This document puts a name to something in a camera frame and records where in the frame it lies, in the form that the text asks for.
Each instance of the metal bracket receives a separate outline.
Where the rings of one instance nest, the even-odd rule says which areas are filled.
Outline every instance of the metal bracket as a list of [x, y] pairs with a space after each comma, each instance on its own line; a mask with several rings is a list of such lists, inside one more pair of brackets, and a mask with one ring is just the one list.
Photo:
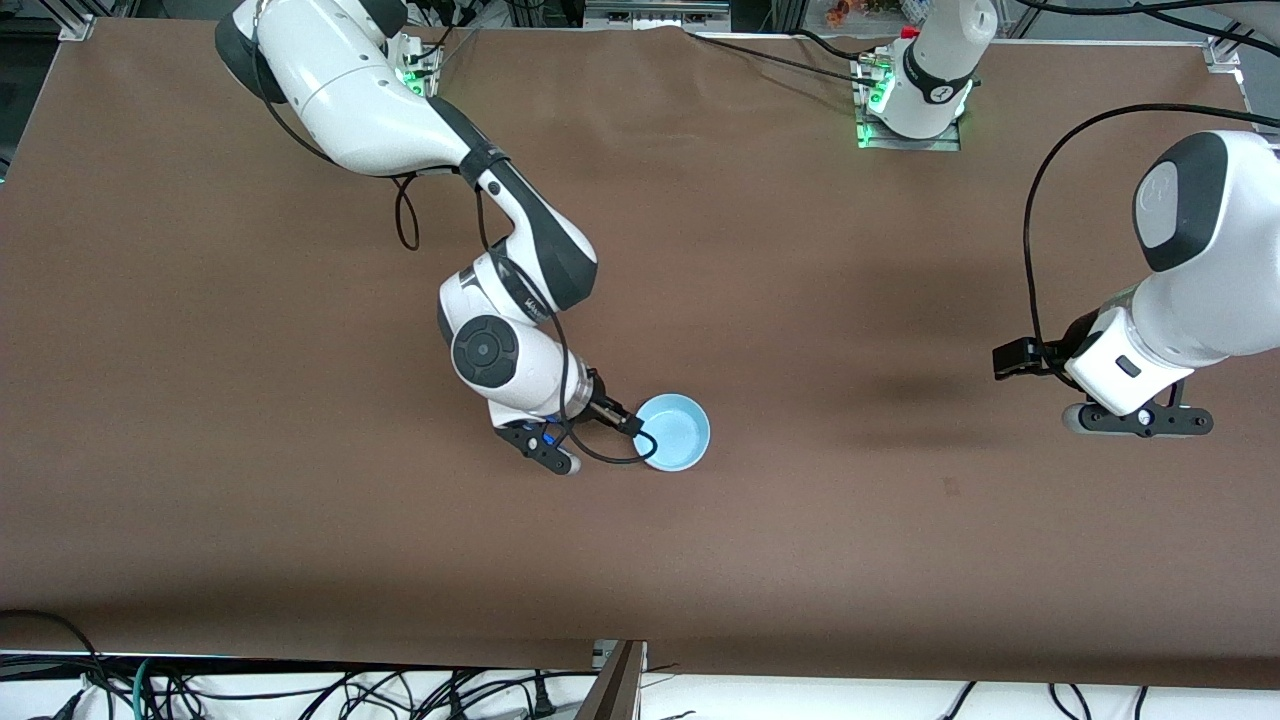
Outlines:
[[1213, 429], [1213, 415], [1203, 407], [1183, 405], [1181, 380], [1172, 384], [1169, 404], [1148, 400], [1128, 415], [1112, 415], [1097, 402], [1079, 402], [1062, 413], [1062, 424], [1080, 434], [1152, 437], [1207, 436]]
[[531, 423], [515, 423], [494, 428], [494, 433], [509, 442], [521, 455], [547, 468], [557, 475], [572, 475], [581, 468], [580, 462], [573, 462], [573, 454], [559, 446], [559, 439], [547, 432], [547, 425]]
[[88, 36], [93, 33], [93, 23], [97, 20], [97, 15], [82, 13], [70, 8], [67, 3], [45, 3], [44, 5], [49, 10], [50, 17], [54, 18], [54, 22], [61, 28], [58, 32], [60, 42], [81, 42], [88, 40]]
[[421, 97], [435, 97], [440, 91], [443, 55], [443, 47], [429, 51], [421, 37], [403, 32], [396, 36], [387, 53], [399, 81]]
[[[1226, 26], [1226, 32], [1236, 32], [1239, 29], [1242, 27], [1238, 22]], [[1240, 44], [1234, 40], [1224, 40], [1213, 36], [1204, 38], [1202, 51], [1204, 53], [1204, 64], [1208, 67], [1208, 72], [1213, 74], [1234, 74], [1236, 82], [1242, 81], [1239, 47]]]
[[1235, 47], [1228, 47], [1221, 40], [1207, 42], [1202, 50], [1204, 65], [1213, 74], [1235, 74], [1240, 72], [1240, 54]]
[[893, 61], [888, 47], [877, 47], [863, 53], [858, 60], [849, 61], [849, 70], [856, 78], [872, 78], [876, 87], [851, 83], [854, 87], [854, 119], [858, 124], [859, 147], [881, 147], [886, 150], [932, 150], [955, 152], [960, 150], [960, 126], [951, 120], [942, 135], [928, 140], [902, 137], [888, 129], [884, 120], [870, 111], [873, 102], [879, 102], [882, 94], [893, 83]]
[[591, 683], [575, 720], [634, 720], [640, 697], [640, 674], [648, 659], [644, 641], [595, 641], [591, 665], [604, 661], [604, 669]]

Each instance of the black joint cap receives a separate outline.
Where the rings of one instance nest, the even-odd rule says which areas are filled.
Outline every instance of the black joint cap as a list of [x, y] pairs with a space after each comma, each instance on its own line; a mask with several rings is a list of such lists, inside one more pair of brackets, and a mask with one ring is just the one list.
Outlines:
[[218, 27], [214, 28], [214, 47], [218, 50], [218, 56], [223, 59], [223, 64], [230, 70], [232, 77], [244, 86], [244, 90], [266, 102], [276, 105], [284, 102], [284, 91], [275, 82], [271, 67], [266, 64], [266, 58], [260, 53], [255, 69], [253, 41], [244, 37], [236, 27], [236, 18], [232, 17], [232, 13], [218, 20]]
[[453, 338], [453, 366], [480, 387], [502, 387], [516, 377], [520, 343], [511, 324], [494, 315], [471, 318]]
[[408, 22], [408, 8], [401, 0], [360, 0], [360, 4], [383, 37], [392, 37]]

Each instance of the green cable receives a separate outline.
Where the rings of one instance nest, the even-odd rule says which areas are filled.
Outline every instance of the green cable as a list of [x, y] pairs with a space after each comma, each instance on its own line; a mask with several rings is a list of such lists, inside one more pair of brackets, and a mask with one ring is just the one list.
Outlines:
[[142, 680], [147, 676], [147, 665], [151, 665], [150, 657], [143, 660], [138, 665], [138, 671], [133, 674], [133, 720], [142, 720]]

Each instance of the brown paper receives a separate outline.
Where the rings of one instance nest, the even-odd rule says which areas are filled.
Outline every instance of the brown paper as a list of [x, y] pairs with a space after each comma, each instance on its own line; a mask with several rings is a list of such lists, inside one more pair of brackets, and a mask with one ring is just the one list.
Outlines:
[[[0, 191], [4, 605], [106, 651], [581, 666], [626, 637], [682, 671], [1280, 684], [1280, 356], [1198, 372], [1188, 441], [1076, 437], [1076, 395], [991, 378], [1039, 159], [1112, 106], [1240, 108], [1198, 49], [993, 46], [959, 154], [859, 150], [847, 83], [675, 29], [481, 32], [445, 76], [599, 252], [573, 350], [632, 406], [701, 402], [705, 459], [522, 460], [435, 329], [468, 188], [413, 184], [406, 252], [392, 183], [296, 147], [211, 23], [102, 20]], [[1047, 332], [1144, 277], [1133, 188], [1219, 127], [1064, 151]]]

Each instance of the white floor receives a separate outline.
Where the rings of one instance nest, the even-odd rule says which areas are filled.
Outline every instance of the white floor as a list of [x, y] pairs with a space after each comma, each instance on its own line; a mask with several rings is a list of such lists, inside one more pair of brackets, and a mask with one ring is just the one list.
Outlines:
[[[381, 674], [362, 676], [365, 684]], [[527, 673], [492, 673], [484, 680], [524, 678]], [[413, 673], [410, 685], [417, 700], [443, 683], [445, 673]], [[195, 687], [216, 694], [250, 694], [292, 689], [321, 688], [338, 679], [337, 674], [237, 675], [201, 678]], [[586, 696], [590, 678], [548, 680], [553, 703], [563, 706]], [[716, 675], [645, 676], [650, 687], [641, 692], [641, 720], [666, 720], [694, 711], [694, 720], [938, 720], [954, 702], [963, 683], [915, 680], [832, 680], [795, 678], [745, 678]], [[0, 717], [24, 720], [51, 716], [77, 689], [77, 680], [23, 680], [0, 683]], [[407, 700], [397, 683], [384, 685], [389, 697]], [[1094, 720], [1133, 717], [1138, 688], [1083, 685]], [[312, 696], [269, 701], [205, 701], [207, 716], [216, 720], [292, 720], [306, 708]], [[1069, 710], [1080, 715], [1074, 696], [1060, 685], [1060, 697]], [[506, 691], [467, 712], [471, 720], [495, 717], [503, 711], [524, 707], [524, 694]], [[342, 694], [335, 693], [316, 712], [316, 720], [338, 716]], [[351, 720], [390, 720], [388, 710], [371, 705], [357, 708]], [[433, 720], [447, 714], [436, 712]], [[76, 720], [106, 720], [101, 691], [82, 700]], [[129, 720], [132, 710], [116, 702], [116, 717]], [[1152, 688], [1143, 707], [1147, 720], [1276, 720], [1280, 717], [1280, 692]], [[1048, 698], [1043, 684], [979, 683], [969, 696], [959, 720], [1064, 720]]]

